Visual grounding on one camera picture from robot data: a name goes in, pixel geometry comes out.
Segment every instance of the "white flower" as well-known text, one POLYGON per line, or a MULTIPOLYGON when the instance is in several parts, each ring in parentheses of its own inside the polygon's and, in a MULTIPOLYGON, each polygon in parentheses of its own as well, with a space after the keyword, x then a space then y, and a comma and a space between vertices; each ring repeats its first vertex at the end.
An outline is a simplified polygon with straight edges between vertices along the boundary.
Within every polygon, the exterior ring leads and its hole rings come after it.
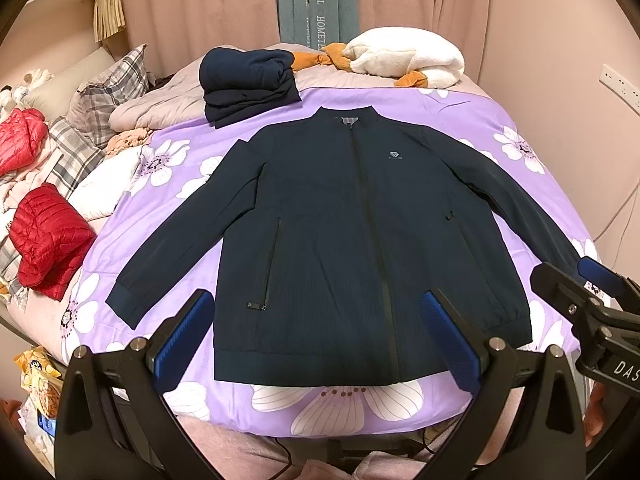
POLYGON ((78 281, 71 289, 69 305, 62 314, 60 330, 62 331, 62 359, 65 364, 69 363, 73 351, 80 346, 78 332, 87 334, 94 328, 95 313, 98 310, 97 301, 86 301, 98 286, 99 276, 96 272, 91 274, 84 282, 82 281, 82 270, 78 281))
MULTIPOLYGON (((124 350, 124 345, 118 341, 107 345, 107 352, 117 352, 118 350, 124 350)), ((127 391, 124 388, 114 388, 113 393, 125 400, 129 400, 127 391)), ((206 422, 210 419, 211 412, 207 406, 207 390, 200 383, 185 381, 178 384, 174 391, 165 393, 163 397, 175 415, 194 416, 206 422)))
POLYGON ((544 175, 545 167, 529 143, 510 127, 504 126, 503 129, 504 134, 494 134, 494 139, 502 143, 504 153, 511 160, 520 160, 524 157, 524 164, 529 170, 544 175))
POLYGON ((139 192, 150 180, 152 186, 162 186, 169 182, 172 175, 172 166, 178 166, 184 162, 187 156, 189 140, 178 140, 172 144, 167 139, 157 149, 145 145, 140 153, 140 163, 129 184, 131 196, 139 192))
MULTIPOLYGON (((581 244, 578 240, 573 238, 571 240, 571 244, 574 246, 575 250, 580 254, 581 258, 588 256, 597 262, 601 263, 600 257, 598 256, 598 251, 596 250, 595 244, 589 240, 588 238, 584 241, 584 245, 581 244)), ((604 291, 600 290, 597 286, 593 285, 591 282, 587 282, 584 284, 584 288, 590 290, 593 294, 599 297, 604 303, 604 306, 611 308, 611 298, 604 291)))
POLYGON ((434 90, 438 93, 438 95, 440 97, 442 97, 443 99, 449 95, 449 90, 445 90, 443 88, 418 88, 418 90, 420 91, 420 93, 423 93, 425 95, 429 95, 431 94, 434 90))
MULTIPOLYGON (((467 146, 469 146, 470 148, 475 149, 475 147, 473 146, 473 144, 471 143, 470 140, 467 139, 458 139, 460 142, 462 142, 462 144, 466 144, 467 146)), ((498 164, 498 166, 500 166, 500 164, 498 163, 498 160, 492 155, 491 152, 483 152, 480 151, 480 153, 482 153, 486 158, 490 158, 492 161, 494 161, 496 164, 498 164)))
POLYGON ((182 186, 182 191, 179 192, 175 197, 190 197, 200 186, 202 186, 209 179, 209 177, 213 174, 221 161, 222 157, 219 155, 206 158, 200 165, 200 174, 202 176, 200 178, 194 178, 185 182, 184 186, 182 186))
POLYGON ((562 348, 564 336, 561 333, 562 321, 558 320, 546 334, 545 330, 545 309, 538 300, 529 301, 529 311, 531 313, 531 333, 533 341, 522 347, 523 350, 531 352, 543 352, 549 345, 558 345, 562 348))
MULTIPOLYGON (((300 402, 312 388, 254 386, 252 406, 276 412, 300 402)), ((391 386, 334 386, 323 388, 291 425, 295 436, 343 436, 364 427, 364 402, 382 420, 407 420, 422 407, 424 396, 417 381, 391 386)))

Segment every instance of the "metal bolt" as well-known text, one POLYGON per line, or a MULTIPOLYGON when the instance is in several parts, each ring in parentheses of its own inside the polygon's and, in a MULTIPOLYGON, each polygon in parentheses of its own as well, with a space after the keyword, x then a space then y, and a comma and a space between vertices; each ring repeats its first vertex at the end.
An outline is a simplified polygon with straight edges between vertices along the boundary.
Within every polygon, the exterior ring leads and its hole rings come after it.
POLYGON ((78 359, 82 359, 86 355, 86 350, 87 350, 86 346, 84 345, 79 346, 74 350, 74 357, 78 359))
POLYGON ((558 345, 551 345, 549 351, 553 357, 562 357, 564 355, 564 352, 558 345))
POLYGON ((137 337, 133 339, 131 343, 129 343, 129 346, 131 347, 132 350, 139 352, 146 347, 146 339, 143 337, 137 337))
POLYGON ((499 337, 492 337, 489 339, 489 346, 493 348, 495 351, 499 352, 500 350, 504 350, 507 348, 507 343, 504 342, 503 339, 499 337))

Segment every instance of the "wall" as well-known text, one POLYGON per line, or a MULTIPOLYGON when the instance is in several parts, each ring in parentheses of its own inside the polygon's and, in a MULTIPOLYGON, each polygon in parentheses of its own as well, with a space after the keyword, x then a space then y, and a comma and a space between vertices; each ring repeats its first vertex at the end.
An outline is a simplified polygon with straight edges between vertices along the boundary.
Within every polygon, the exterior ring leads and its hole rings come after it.
MULTIPOLYGON (((640 87, 640 40, 615 0, 490 0, 479 83, 514 119, 592 236, 640 178, 640 116, 598 81, 603 63, 640 87)), ((607 265, 631 205, 597 243, 607 265)), ((639 248, 636 214, 616 270, 640 278, 639 248)))
POLYGON ((67 4, 35 19, 15 21, 0 45, 0 87, 22 82, 33 68, 54 74, 92 53, 94 0, 67 4))
POLYGON ((14 357, 30 347, 31 345, 0 325, 0 399, 26 398, 27 392, 20 387, 20 368, 14 363, 14 357))
MULTIPOLYGON (((97 48, 94 43, 94 0, 68 4, 29 19, 18 17, 0 45, 0 86, 20 84, 32 68, 54 74, 97 48)), ((13 357, 29 345, 0 326, 0 398, 23 399, 20 370, 13 357)))

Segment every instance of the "navy jacket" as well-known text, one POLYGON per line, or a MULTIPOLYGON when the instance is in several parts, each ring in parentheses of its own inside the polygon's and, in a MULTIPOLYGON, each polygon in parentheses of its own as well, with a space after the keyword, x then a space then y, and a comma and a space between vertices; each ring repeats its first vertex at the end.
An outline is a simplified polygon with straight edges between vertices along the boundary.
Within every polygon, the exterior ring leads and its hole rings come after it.
POLYGON ((287 50, 212 48, 200 63, 204 115, 216 128, 300 101, 287 50))
POLYGON ((409 381, 445 369, 420 320, 430 288, 487 336, 531 341, 527 298, 492 211, 540 260, 575 274, 569 240, 481 153, 370 107, 321 108, 236 142, 139 248, 107 303, 134 328, 224 236, 217 380, 409 381))

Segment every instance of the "jacket sleeve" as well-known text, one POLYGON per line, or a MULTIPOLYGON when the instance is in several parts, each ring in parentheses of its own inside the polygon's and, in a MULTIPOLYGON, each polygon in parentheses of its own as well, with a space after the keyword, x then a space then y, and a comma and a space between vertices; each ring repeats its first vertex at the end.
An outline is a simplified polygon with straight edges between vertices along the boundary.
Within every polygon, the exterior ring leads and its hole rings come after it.
POLYGON ((462 142, 432 128, 423 128, 428 146, 467 187, 486 200, 494 212, 542 262, 580 280, 580 256, 553 219, 498 164, 462 142))
POLYGON ((255 206, 257 181, 274 149, 273 131, 238 140, 204 186, 160 224, 118 275, 106 303, 135 328, 142 317, 255 206))

